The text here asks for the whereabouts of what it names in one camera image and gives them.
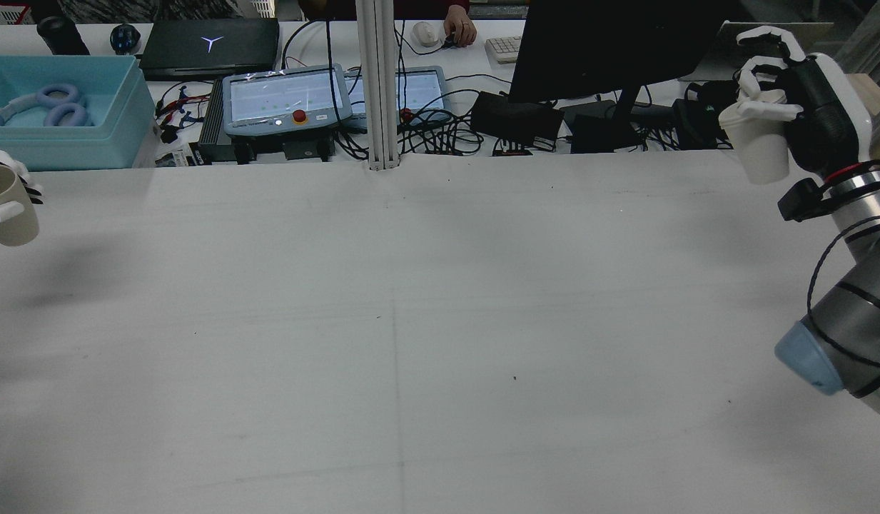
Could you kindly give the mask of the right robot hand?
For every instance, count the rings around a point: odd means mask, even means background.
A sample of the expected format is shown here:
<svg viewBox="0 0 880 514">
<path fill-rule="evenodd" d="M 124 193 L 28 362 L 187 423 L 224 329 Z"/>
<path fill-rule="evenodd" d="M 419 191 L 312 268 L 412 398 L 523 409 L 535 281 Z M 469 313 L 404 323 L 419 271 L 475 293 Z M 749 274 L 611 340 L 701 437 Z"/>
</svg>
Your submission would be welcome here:
<svg viewBox="0 0 880 514">
<path fill-rule="evenodd" d="M 718 117 L 751 183 L 786 178 L 791 162 L 829 180 L 870 159 L 870 114 L 837 62 L 805 52 L 780 27 L 758 26 L 736 40 L 779 50 L 740 68 L 737 100 Z"/>
</svg>

